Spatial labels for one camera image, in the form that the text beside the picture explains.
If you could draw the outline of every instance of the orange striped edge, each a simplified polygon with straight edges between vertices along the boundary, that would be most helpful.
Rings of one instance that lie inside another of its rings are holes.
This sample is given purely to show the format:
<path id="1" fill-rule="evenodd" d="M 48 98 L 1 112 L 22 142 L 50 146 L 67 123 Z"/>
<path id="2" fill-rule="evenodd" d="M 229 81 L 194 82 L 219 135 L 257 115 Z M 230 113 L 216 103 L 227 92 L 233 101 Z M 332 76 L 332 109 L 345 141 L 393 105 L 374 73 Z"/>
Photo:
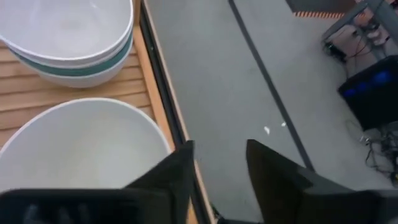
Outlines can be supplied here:
<path id="1" fill-rule="evenodd" d="M 336 13 L 336 12 L 310 12 L 310 11 L 299 11 L 294 12 L 294 16 L 296 17 L 313 17 L 313 18 L 322 18 L 322 19 L 339 19 L 344 16 L 344 13 Z"/>

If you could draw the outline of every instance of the wooden edge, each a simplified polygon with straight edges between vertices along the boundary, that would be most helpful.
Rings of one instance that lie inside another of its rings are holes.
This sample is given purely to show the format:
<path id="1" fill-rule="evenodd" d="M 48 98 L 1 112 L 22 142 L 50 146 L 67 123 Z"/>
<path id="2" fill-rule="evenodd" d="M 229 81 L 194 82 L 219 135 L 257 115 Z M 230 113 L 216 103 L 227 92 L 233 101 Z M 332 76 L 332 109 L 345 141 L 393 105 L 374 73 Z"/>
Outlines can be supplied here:
<path id="1" fill-rule="evenodd" d="M 152 65 L 150 64 L 150 60 L 146 51 L 146 46 L 144 42 L 144 37 L 142 36 L 141 28 L 138 26 L 134 27 L 132 33 L 135 41 L 138 58 L 141 64 L 142 73 L 144 75 L 144 80 L 147 86 L 150 103 L 152 105 L 152 110 L 154 112 L 155 120 L 159 125 L 159 128 L 165 134 L 167 142 L 170 145 L 170 148 L 174 150 L 175 145 L 172 138 L 172 134 L 170 132 L 169 122 L 167 121 L 162 99 L 160 98 L 160 93 L 157 89 L 155 76 L 152 71 Z M 191 202 L 188 208 L 187 223 L 189 224 L 198 223 Z"/>
<path id="2" fill-rule="evenodd" d="M 139 26 L 139 18 L 141 16 L 141 0 L 132 0 L 132 8 L 134 13 L 133 26 Z"/>
<path id="3" fill-rule="evenodd" d="M 152 16 L 150 14 L 150 9 L 148 7 L 146 7 L 146 12 L 148 14 L 149 24 L 150 24 L 150 27 L 152 28 L 153 35 L 154 35 L 154 38 L 155 38 L 155 42 L 156 42 L 156 45 L 157 45 L 157 48 L 158 48 L 160 61 L 161 61 L 162 66 L 164 68 L 164 73 L 165 73 L 165 76 L 166 76 L 166 79 L 167 79 L 167 83 L 169 84 L 169 87 L 170 87 L 170 91 L 171 91 L 171 95 L 172 95 L 172 98 L 173 98 L 173 101 L 174 101 L 175 109 L 177 111 L 177 116 L 178 116 L 178 119 L 180 120 L 184 136 L 188 140 L 188 139 L 190 139 L 190 137 L 188 135 L 187 127 L 186 127 L 185 122 L 183 120 L 183 116 L 182 116 L 182 113 L 181 113 L 180 106 L 178 105 L 178 100 L 177 100 L 177 97 L 176 97 L 176 94 L 175 94 L 175 91 L 174 91 L 174 88 L 173 88 L 173 84 L 172 84 L 171 79 L 170 79 L 169 70 L 167 69 L 167 64 L 166 64 L 166 61 L 164 59 L 162 47 L 160 45 L 159 38 L 158 38 L 157 33 L 156 33 L 154 21 L 152 20 Z M 206 188 L 205 188 L 205 185 L 203 183 L 203 178 L 201 176 L 199 165 L 198 165 L 197 161 L 195 161 L 195 172 L 196 172 L 196 175 L 197 175 L 197 179 L 198 179 L 199 187 L 200 187 L 200 190 L 201 190 L 201 194 L 203 196 L 203 201 L 205 202 L 206 211 L 207 211 L 207 214 L 209 215 L 209 218 L 210 218 L 210 223 L 211 224 L 215 224 L 216 223 L 216 219 L 215 219 L 214 214 L 213 214 L 213 209 L 210 206 L 210 201 L 209 201 L 209 198 L 208 198 L 208 194 L 206 192 Z"/>

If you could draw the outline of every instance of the teal stripe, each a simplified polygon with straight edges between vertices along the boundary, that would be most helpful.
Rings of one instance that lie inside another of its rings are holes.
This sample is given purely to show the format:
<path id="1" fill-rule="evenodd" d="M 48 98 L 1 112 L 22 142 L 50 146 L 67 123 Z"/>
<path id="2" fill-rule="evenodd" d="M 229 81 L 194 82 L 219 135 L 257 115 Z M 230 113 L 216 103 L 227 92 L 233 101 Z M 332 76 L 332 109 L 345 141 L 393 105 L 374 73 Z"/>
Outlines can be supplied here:
<path id="1" fill-rule="evenodd" d="M 128 50 L 130 45 L 132 44 L 132 33 L 130 34 L 127 43 L 125 44 L 125 46 L 119 51 L 119 53 L 117 53 L 113 58 L 98 64 L 98 65 L 94 65 L 92 67 L 88 67 L 88 68 L 54 68 L 54 67 L 49 67 L 46 65 L 41 65 L 39 63 L 35 63 L 27 58 L 24 58 L 23 56 L 17 54 L 16 52 L 12 51 L 12 53 L 14 53 L 15 56 L 17 56 L 20 60 L 24 61 L 25 63 L 27 63 L 28 65 L 43 71 L 45 73 L 50 73 L 53 75 L 63 75 L 63 76 L 71 76 L 71 77 L 79 77 L 79 76 L 85 76 L 85 75 L 92 75 L 92 74 L 96 74 L 102 71 L 105 71 L 111 67 L 113 67 L 114 65 L 116 65 L 118 62 L 120 62 L 120 60 L 122 60 L 122 58 L 128 54 Z"/>

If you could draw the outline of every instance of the gray mat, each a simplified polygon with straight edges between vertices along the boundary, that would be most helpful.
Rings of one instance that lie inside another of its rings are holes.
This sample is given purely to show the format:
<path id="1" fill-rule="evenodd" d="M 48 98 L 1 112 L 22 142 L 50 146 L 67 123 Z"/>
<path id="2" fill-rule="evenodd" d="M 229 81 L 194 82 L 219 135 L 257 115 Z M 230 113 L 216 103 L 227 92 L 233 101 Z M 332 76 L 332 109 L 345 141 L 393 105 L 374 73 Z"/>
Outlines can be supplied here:
<path id="1" fill-rule="evenodd" d="M 355 190 L 392 187 L 365 165 L 369 149 L 347 130 L 355 118 L 336 92 L 344 71 L 320 48 L 336 20 L 294 17 L 280 0 L 234 1 L 316 172 Z"/>

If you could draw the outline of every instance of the blue light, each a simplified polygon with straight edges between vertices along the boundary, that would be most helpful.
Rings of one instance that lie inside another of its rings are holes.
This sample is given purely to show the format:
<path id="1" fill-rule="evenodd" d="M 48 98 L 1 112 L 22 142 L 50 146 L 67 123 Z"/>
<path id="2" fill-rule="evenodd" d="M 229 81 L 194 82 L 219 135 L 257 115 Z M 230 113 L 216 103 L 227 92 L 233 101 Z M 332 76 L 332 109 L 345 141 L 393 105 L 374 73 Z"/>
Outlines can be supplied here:
<path id="1" fill-rule="evenodd" d="M 354 89 L 349 89 L 349 90 L 346 90 L 346 91 L 343 93 L 343 96 L 344 96 L 344 97 L 351 97 L 351 96 L 353 96 L 353 95 L 355 95 L 355 94 L 356 94 L 356 92 L 355 92 Z"/>
<path id="2" fill-rule="evenodd" d="M 365 83 L 365 82 L 361 82 L 360 84 L 358 84 L 358 85 L 356 86 L 356 89 L 357 89 L 359 92 L 365 92 L 365 91 L 370 90 L 370 86 L 369 86 L 369 84 L 367 84 L 367 83 Z"/>
<path id="3" fill-rule="evenodd" d="M 392 79 L 391 75 L 389 72 L 380 72 L 377 75 L 373 77 L 373 82 L 376 85 L 384 85 L 388 82 L 390 82 Z"/>

